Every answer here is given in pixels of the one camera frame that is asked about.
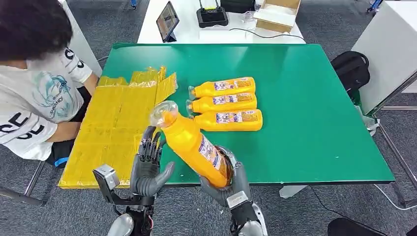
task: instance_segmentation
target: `robotic hand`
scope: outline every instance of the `robotic hand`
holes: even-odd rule
[[[155,126],[149,126],[141,139],[139,151],[133,160],[130,176],[132,194],[127,199],[121,199],[114,188],[119,185],[119,179],[113,168],[102,165],[93,170],[100,190],[109,203],[113,204],[119,217],[113,222],[107,236],[149,236],[153,235],[153,202],[156,192],[168,181],[174,172],[174,162],[167,164],[165,171],[160,173],[160,158],[165,140],[157,142],[160,132],[152,135]],[[121,214],[115,205],[126,205],[126,211]]]
[[[205,177],[200,177],[203,191],[214,198],[221,206],[228,207],[232,213],[230,231],[236,236],[268,236],[264,215],[252,202],[249,182],[244,166],[237,162],[233,153],[222,146],[216,146],[227,156],[233,166],[232,186],[223,190],[212,187]]]

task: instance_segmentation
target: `bottle label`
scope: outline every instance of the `bottle label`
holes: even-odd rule
[[[235,85],[230,84],[229,82],[226,82],[226,81],[214,82],[214,89],[216,91],[218,91],[218,90],[226,90],[226,89],[233,89],[234,87],[235,87]]]
[[[257,121],[258,114],[255,111],[245,111],[242,112],[242,121]]]
[[[234,81],[235,87],[241,88],[241,87],[247,87],[250,86],[250,81],[248,78],[240,78]]]
[[[213,104],[226,104],[231,102],[242,102],[242,101],[250,101],[252,100],[252,97],[250,96],[250,93],[244,92],[234,95],[225,95],[225,96],[217,96],[213,97]]]
[[[198,151],[203,155],[207,161],[211,162],[216,170],[220,169],[220,165],[223,162],[223,155],[219,153],[216,147],[210,143],[210,141],[202,135],[200,148]]]
[[[245,121],[257,121],[258,115],[255,111],[245,112],[222,112],[216,114],[216,121],[219,124],[232,123],[232,122],[245,122]]]

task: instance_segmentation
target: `metal chair leg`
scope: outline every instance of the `metal chair leg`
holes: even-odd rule
[[[36,182],[38,181],[38,178],[39,178],[40,173],[42,172],[44,166],[45,166],[45,162],[44,161],[41,161],[38,164],[38,167],[35,170],[35,174],[33,174],[32,179],[30,180],[29,185],[26,188],[26,191],[25,191],[25,195],[26,196],[30,196],[32,194],[32,190],[35,187]]]
[[[13,198],[17,201],[25,202],[27,204],[42,206],[44,204],[42,200],[33,198],[30,195],[32,194],[32,190],[35,187],[36,182],[38,181],[40,173],[42,172],[44,166],[44,161],[39,162],[38,166],[36,167],[35,173],[33,174],[32,179],[30,180],[29,185],[26,188],[24,194],[0,186],[0,195]]]
[[[17,201],[25,202],[25,203],[31,204],[31,205],[36,205],[36,206],[43,205],[42,200],[26,196],[24,194],[15,192],[11,189],[8,189],[8,188],[2,187],[2,186],[0,186],[0,195],[6,196],[6,197],[9,197],[9,198],[13,198]]]
[[[391,148],[391,150],[394,152],[395,157],[397,158],[398,162],[401,164],[401,167],[404,169],[404,171],[407,173],[408,177],[410,178],[411,183],[414,186],[414,189],[417,190],[417,178],[414,175],[413,171],[410,169],[410,167],[408,166],[407,162],[404,160],[403,156],[400,154],[400,152],[398,151],[397,147],[392,142],[391,138],[389,137],[388,133],[385,131],[385,129],[382,126],[382,124],[380,124],[379,127],[380,127],[380,129],[382,131],[382,134],[383,134],[386,142],[388,143],[388,145]],[[395,193],[397,194],[398,199],[400,199],[401,205],[403,205],[404,207],[415,206],[417,204],[417,198],[416,199],[412,199],[412,200],[404,200],[404,197],[401,195],[401,193],[399,191],[395,191]]]

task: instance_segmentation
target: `green tabletop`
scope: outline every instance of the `green tabletop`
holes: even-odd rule
[[[168,100],[186,115],[188,86],[252,76],[264,126],[257,132],[203,132],[229,148],[250,183],[391,182],[394,177],[363,125],[320,45],[116,44],[104,76],[131,78],[148,66],[177,72]],[[168,146],[161,165],[175,161],[168,184],[198,176]]]

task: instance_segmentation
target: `orange bottle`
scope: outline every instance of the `orange bottle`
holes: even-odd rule
[[[193,120],[179,114],[175,102],[158,104],[151,112],[150,123],[161,127],[168,146],[213,186],[222,188],[230,183],[232,168],[226,157],[200,132]]]
[[[252,77],[242,77],[217,82],[205,82],[197,87],[188,87],[188,92],[191,100],[199,97],[255,92],[255,80]]]
[[[194,122],[205,131],[258,131],[262,128],[262,112],[255,110],[206,112]]]
[[[223,95],[216,97],[202,97],[198,100],[185,102],[189,114],[211,111],[230,111],[242,109],[256,109],[257,100],[252,92]]]

